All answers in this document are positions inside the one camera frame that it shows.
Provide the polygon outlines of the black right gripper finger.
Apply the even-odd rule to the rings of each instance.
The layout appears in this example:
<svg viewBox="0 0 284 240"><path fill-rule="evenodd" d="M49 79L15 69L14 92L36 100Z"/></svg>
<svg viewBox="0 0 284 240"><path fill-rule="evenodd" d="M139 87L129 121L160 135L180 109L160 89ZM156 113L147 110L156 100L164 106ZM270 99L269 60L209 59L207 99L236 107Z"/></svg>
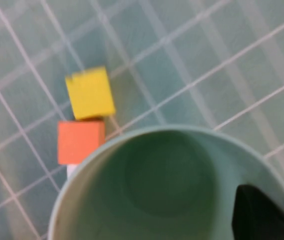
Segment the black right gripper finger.
<svg viewBox="0 0 284 240"><path fill-rule="evenodd" d="M257 187L239 185L232 231L236 240L284 240L284 212Z"/></svg>

